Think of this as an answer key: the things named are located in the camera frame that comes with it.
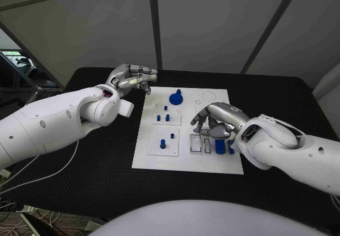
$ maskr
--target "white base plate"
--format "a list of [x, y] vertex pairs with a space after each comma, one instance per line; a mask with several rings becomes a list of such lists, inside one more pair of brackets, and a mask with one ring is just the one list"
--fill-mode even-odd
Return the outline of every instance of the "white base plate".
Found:
[[[182, 91], [183, 102], [179, 105], [173, 105], [170, 104], [169, 97], [176, 93], [177, 89]], [[134, 169], [244, 174], [239, 153], [235, 152], [233, 155], [229, 154], [228, 144], [226, 154], [216, 154], [215, 139], [209, 138], [210, 154], [205, 154], [205, 146], [202, 146], [202, 154], [190, 153], [190, 134], [196, 134], [193, 133], [196, 126], [190, 125], [190, 121], [200, 109], [213, 102], [229, 103], [228, 91], [225, 89], [151, 87], [151, 94], [146, 95], [141, 114], [133, 157]], [[154, 114], [160, 114], [163, 117], [166, 114], [179, 114], [182, 125], [154, 124]], [[177, 156], [176, 154], [173, 154], [173, 156], [170, 156], [170, 154], [163, 155], [167, 147], [173, 148], [170, 145], [171, 140], [166, 132], [163, 135], [161, 132], [157, 132], [159, 137], [153, 137], [153, 128], [177, 130]], [[166, 144], [169, 143], [170, 145], [166, 149], [160, 148], [161, 139], [166, 139]]]

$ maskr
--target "robotic hand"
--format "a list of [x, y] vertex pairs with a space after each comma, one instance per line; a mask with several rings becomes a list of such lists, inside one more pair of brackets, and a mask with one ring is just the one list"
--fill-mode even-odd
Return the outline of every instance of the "robotic hand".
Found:
[[62, 149], [108, 126], [118, 114], [130, 117], [133, 104], [121, 97], [131, 89], [150, 94], [147, 82], [156, 80], [157, 70], [122, 64], [105, 84], [39, 100], [0, 120], [0, 169]]
[[[209, 119], [209, 129], [203, 123]], [[262, 170], [280, 168], [292, 179], [318, 190], [340, 196], [340, 143], [301, 132], [295, 136], [290, 124], [265, 115], [249, 119], [226, 103], [212, 103], [192, 120], [193, 132], [215, 139], [228, 139], [236, 133], [231, 147], [245, 155]]]

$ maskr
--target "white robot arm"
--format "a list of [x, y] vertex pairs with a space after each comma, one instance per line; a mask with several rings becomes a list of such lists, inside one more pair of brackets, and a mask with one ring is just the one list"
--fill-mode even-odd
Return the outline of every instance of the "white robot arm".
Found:
[[147, 81], [156, 80], [157, 70], [122, 64], [105, 84], [25, 106], [0, 121], [0, 169], [62, 149], [92, 130], [108, 126], [118, 114], [130, 117], [133, 104], [121, 97], [131, 88], [144, 89], [150, 94]]
[[[209, 129], [202, 124], [209, 118]], [[245, 155], [262, 170], [280, 168], [292, 179], [318, 190], [340, 196], [340, 143], [311, 135], [295, 136], [280, 123], [261, 115], [249, 119], [245, 113], [226, 103], [212, 103], [197, 113], [192, 125], [195, 132], [216, 139], [236, 136], [231, 147]]]

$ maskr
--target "blue shape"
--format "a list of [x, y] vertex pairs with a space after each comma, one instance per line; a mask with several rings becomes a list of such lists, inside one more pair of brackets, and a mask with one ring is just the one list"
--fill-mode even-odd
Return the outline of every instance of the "blue shape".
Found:
[[235, 154], [235, 150], [232, 149], [232, 140], [228, 140], [228, 147], [229, 147], [229, 153]]
[[216, 153], [225, 154], [225, 140], [215, 139]]
[[164, 149], [166, 148], [166, 141], [164, 141], [164, 139], [161, 139], [161, 145], [160, 145], [160, 147], [161, 147], [161, 149]]
[[179, 105], [183, 102], [183, 96], [180, 95], [180, 89], [170, 95], [169, 101], [171, 104]]

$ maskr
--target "black tabletop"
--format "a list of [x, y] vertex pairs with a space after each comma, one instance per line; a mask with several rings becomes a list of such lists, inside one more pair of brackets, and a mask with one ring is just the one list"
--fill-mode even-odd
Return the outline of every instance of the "black tabletop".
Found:
[[[66, 91], [104, 83], [111, 71], [112, 68], [81, 68]], [[300, 78], [161, 70], [151, 85], [228, 89], [231, 104], [249, 117], [265, 114], [307, 134], [337, 140]], [[131, 117], [118, 116], [108, 127], [94, 130], [79, 140], [68, 168], [55, 177], [9, 191], [3, 195], [7, 199], [48, 210], [105, 218], [161, 201], [207, 199], [256, 207], [314, 227], [339, 224], [340, 213], [330, 195], [294, 181], [280, 169], [258, 169], [245, 157], [244, 175], [133, 169], [144, 96], [141, 90], [130, 92], [125, 100], [134, 103]], [[55, 173], [74, 150], [75, 144], [40, 156], [7, 188]], [[17, 164], [14, 173], [29, 161]]]

